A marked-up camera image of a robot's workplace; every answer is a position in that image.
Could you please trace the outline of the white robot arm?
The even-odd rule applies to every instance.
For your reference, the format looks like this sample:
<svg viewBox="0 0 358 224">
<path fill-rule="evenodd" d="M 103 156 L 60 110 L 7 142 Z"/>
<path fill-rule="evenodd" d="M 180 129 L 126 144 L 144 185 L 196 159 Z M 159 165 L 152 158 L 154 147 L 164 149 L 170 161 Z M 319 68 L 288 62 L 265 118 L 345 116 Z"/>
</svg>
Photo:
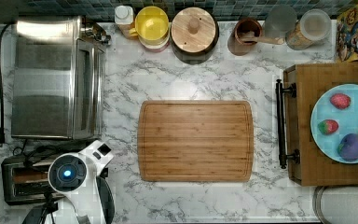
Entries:
<svg viewBox="0 0 358 224">
<path fill-rule="evenodd" d="M 48 183 L 63 198 L 34 207 L 21 224 L 111 224 L 115 203 L 102 173 L 113 158 L 100 140 L 59 156 L 48 168 Z"/>
</svg>

